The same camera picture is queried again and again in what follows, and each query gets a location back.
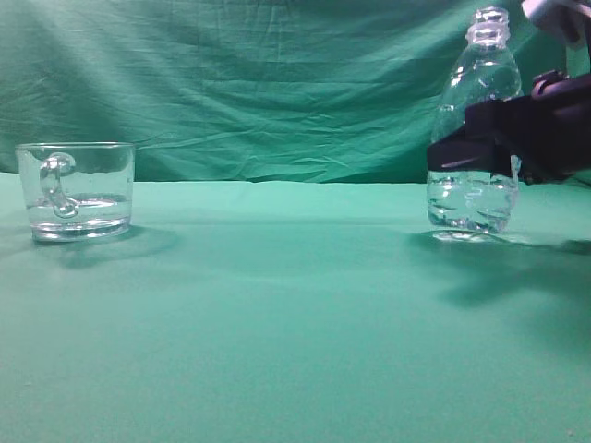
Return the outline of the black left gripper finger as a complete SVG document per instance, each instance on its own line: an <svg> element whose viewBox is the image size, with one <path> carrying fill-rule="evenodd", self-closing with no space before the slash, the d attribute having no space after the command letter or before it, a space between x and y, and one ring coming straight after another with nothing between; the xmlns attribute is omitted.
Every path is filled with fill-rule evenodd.
<svg viewBox="0 0 591 443"><path fill-rule="evenodd" d="M493 136L470 136L462 126L428 146L427 170L435 173L482 172L511 177L512 154Z"/></svg>

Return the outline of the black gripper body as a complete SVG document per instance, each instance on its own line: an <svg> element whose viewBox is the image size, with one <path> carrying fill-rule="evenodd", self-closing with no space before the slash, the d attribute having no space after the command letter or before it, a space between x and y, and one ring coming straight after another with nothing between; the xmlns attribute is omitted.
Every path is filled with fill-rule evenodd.
<svg viewBox="0 0 591 443"><path fill-rule="evenodd" d="M520 158L526 181L563 181L590 168L590 75L540 75L527 96L469 106L464 126Z"/></svg>

